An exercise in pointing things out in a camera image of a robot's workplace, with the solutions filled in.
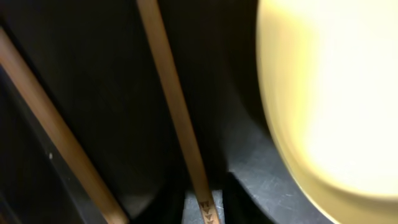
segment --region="wooden dowel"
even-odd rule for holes
[[[137,0],[163,92],[205,224],[219,224],[173,55],[156,0]]]
[[[126,214],[2,27],[0,64],[105,220],[127,223]]]

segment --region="brown wooden rod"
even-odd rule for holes
[[[219,224],[159,6],[156,0],[137,0],[137,5],[201,214],[206,224]]]
[[[105,220],[127,223],[126,214],[2,27],[0,64]]]

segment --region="wooden stick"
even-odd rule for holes
[[[173,55],[156,0],[137,0],[149,47],[205,224],[219,224]]]
[[[127,223],[126,214],[2,27],[0,64],[105,220],[113,224]]]

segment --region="cream-colored bowl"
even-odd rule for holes
[[[260,0],[257,67],[312,203],[336,223],[398,223],[398,1]]]

